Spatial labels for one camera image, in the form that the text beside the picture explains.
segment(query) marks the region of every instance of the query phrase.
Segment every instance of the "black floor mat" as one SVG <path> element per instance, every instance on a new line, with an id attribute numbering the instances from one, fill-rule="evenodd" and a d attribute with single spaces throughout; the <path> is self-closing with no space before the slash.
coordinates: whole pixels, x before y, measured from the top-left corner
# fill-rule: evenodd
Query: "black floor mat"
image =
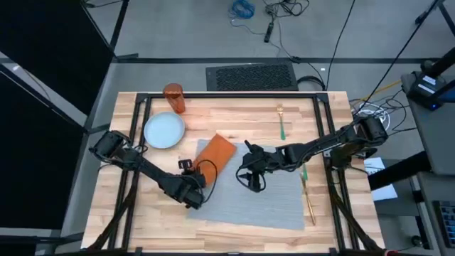
<path id="1" fill-rule="evenodd" d="M 291 63 L 206 68 L 207 91 L 298 91 Z"/>

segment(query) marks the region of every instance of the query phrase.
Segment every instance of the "wooden tabletop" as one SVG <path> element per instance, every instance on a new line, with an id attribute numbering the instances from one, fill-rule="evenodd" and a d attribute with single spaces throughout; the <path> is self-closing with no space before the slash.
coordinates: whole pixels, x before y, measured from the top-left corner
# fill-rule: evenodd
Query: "wooden tabletop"
<path id="1" fill-rule="evenodd" d="M 348 97 L 345 92 L 328 92 L 333 122 L 336 129 L 352 121 Z M 132 121 L 135 92 L 118 95 L 111 123 L 111 130 L 129 134 Z M 276 106 L 284 107 L 286 141 L 279 135 L 279 117 Z M 177 174 L 179 159 L 194 159 L 199 139 L 211 139 L 218 133 L 231 142 L 281 146 L 305 143 L 318 138 L 314 107 L 310 99 L 186 99 L 186 111 L 181 115 L 186 133 L 177 146 L 171 149 L 149 150 L 144 157 L 163 169 Z M 151 113 L 172 111 L 165 99 L 153 99 Z M 326 118 L 321 105 L 325 133 Z M 137 125 L 138 144 L 144 104 Z M 353 163 L 363 168 L 357 160 Z M 188 210 L 163 194 L 156 182 L 141 174 L 129 250 L 143 247 L 145 252 L 328 252 L 337 247 L 335 228 L 322 156 L 314 156 L 306 163 L 309 196 L 316 215 L 316 225 L 311 222 L 310 212 L 302 192 L 304 204 L 304 230 L 263 228 L 235 225 L 187 218 Z M 82 247 L 93 243 L 114 214 L 121 171 L 108 166 L 100 171 L 92 207 L 85 229 Z M 366 174 L 348 169 L 346 183 L 353 215 L 362 228 L 380 247 L 384 247 L 378 217 L 371 196 Z M 342 217 L 345 243 L 350 247 L 347 223 Z M 119 227 L 117 247 L 122 241 L 124 218 Z"/>

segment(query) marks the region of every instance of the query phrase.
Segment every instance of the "fork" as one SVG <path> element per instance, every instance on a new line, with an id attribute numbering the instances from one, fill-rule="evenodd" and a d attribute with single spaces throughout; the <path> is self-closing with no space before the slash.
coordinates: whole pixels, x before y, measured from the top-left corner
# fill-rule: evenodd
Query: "fork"
<path id="1" fill-rule="evenodd" d="M 286 135 L 284 134 L 284 127 L 283 127 L 283 104 L 278 104 L 277 112 L 278 112 L 278 115 L 279 115 L 279 126 L 281 128 L 282 140 L 285 140 L 286 139 Z"/>

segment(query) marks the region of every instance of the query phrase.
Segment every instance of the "gray cloth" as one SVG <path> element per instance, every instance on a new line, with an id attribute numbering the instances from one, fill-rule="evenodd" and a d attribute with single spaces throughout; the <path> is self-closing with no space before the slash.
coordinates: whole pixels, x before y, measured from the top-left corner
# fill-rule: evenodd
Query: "gray cloth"
<path id="1" fill-rule="evenodd" d="M 207 146 L 207 140 L 199 140 L 197 154 Z M 235 172 L 242 164 L 243 155 L 248 152 L 245 144 L 235 144 L 237 151 L 229 160 L 207 203 L 199 210 L 190 209 L 189 218 L 214 220 L 224 223 L 257 225 L 292 230 L 304 229 L 304 207 L 300 171 L 276 171 L 265 174 L 267 187 L 255 193 L 242 186 L 235 178 Z M 274 147 L 264 150 L 275 152 Z M 208 196 L 212 186 L 203 190 Z"/>

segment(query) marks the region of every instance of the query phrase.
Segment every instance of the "gold chopstick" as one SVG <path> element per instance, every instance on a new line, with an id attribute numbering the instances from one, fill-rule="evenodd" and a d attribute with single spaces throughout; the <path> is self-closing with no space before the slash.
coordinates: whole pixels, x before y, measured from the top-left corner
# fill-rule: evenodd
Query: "gold chopstick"
<path id="1" fill-rule="evenodd" d="M 308 174 L 306 172 L 306 167 L 304 164 L 304 170 L 301 172 L 301 182 L 302 182 L 302 185 L 304 185 L 305 197 L 306 197 L 306 202 L 308 203 L 308 208 L 310 209 L 311 220 L 313 221 L 313 225 L 315 225 L 316 219 L 314 217 L 313 207 L 311 206 L 310 197 L 308 196 L 308 188 L 306 187 L 306 181 L 308 181 Z"/>

